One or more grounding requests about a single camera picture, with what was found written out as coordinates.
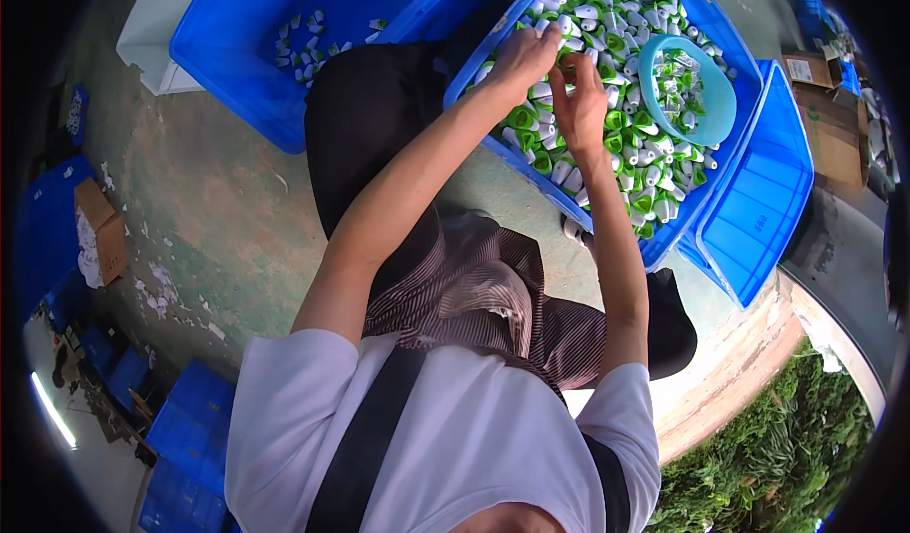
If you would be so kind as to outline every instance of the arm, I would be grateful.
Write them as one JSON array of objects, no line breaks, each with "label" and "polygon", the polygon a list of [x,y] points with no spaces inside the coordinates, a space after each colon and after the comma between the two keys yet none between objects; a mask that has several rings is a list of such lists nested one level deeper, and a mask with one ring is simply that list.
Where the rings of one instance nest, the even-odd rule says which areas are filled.
[{"label": "arm", "polygon": [[439,189],[555,61],[558,26],[522,29],[474,91],[443,112],[354,199],[328,242],[291,333],[322,328],[357,345],[373,278]]},{"label": "arm", "polygon": [[550,72],[553,110],[582,171],[597,232],[595,261],[607,320],[599,381],[627,363],[648,366],[648,285],[642,254],[603,147],[607,95],[601,78],[586,55],[566,55],[563,63],[575,66],[575,93],[566,96],[563,72],[554,67]]}]

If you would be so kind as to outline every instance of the shoe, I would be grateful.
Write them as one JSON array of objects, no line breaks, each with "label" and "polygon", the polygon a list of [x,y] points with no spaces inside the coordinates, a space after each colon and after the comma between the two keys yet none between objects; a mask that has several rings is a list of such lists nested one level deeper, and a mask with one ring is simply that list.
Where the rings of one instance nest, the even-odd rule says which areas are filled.
[{"label": "shoe", "polygon": [[563,216],[563,234],[566,235],[566,238],[579,243],[581,246],[586,246],[582,238],[586,232],[579,222]]}]

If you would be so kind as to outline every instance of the green painted floor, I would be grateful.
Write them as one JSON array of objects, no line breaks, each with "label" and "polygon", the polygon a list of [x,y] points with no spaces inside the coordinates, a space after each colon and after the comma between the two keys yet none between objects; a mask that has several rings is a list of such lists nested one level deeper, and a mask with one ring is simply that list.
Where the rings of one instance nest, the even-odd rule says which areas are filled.
[{"label": "green painted floor", "polygon": [[[279,152],[206,92],[155,97],[142,86],[138,68],[115,51],[134,1],[95,2],[66,76],[91,94],[84,150],[99,174],[108,163],[116,187],[108,196],[126,207],[130,231],[131,266],[97,297],[136,343],[178,368],[201,357],[234,378],[250,336],[288,333],[325,248],[307,160]],[[719,2],[756,57],[779,58],[782,44],[799,44],[789,0]],[[440,197],[537,239],[547,292],[602,307],[593,262],[563,237],[557,210],[491,153],[473,152]],[[164,319],[134,289],[135,278],[159,286],[149,262],[165,266],[181,299]],[[735,312],[675,252],[666,266],[676,270],[700,338]]]}]

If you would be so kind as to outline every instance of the green plant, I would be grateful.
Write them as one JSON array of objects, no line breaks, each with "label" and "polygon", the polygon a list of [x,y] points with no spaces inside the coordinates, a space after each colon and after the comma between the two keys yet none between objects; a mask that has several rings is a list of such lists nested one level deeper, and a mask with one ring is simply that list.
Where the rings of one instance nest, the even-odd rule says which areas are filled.
[{"label": "green plant", "polygon": [[846,372],[802,341],[720,432],[661,468],[647,531],[813,531],[846,489],[874,424]]}]

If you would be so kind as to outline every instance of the person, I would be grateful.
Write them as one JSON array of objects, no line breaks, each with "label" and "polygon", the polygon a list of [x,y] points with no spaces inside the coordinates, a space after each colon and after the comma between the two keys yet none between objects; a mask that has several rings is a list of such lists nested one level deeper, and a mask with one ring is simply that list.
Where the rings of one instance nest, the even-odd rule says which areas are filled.
[{"label": "person", "polygon": [[[439,42],[362,46],[319,72],[305,124],[328,246],[290,335],[244,353],[225,471],[244,531],[647,523],[661,483],[648,367],[684,367],[694,330],[672,275],[645,275],[601,142],[600,76],[580,54],[554,68],[560,38],[555,23],[516,31],[446,111]],[[532,239],[433,203],[548,73],[591,198],[597,241],[581,240],[603,312],[543,293]],[[573,420],[561,391],[585,385]]]}]

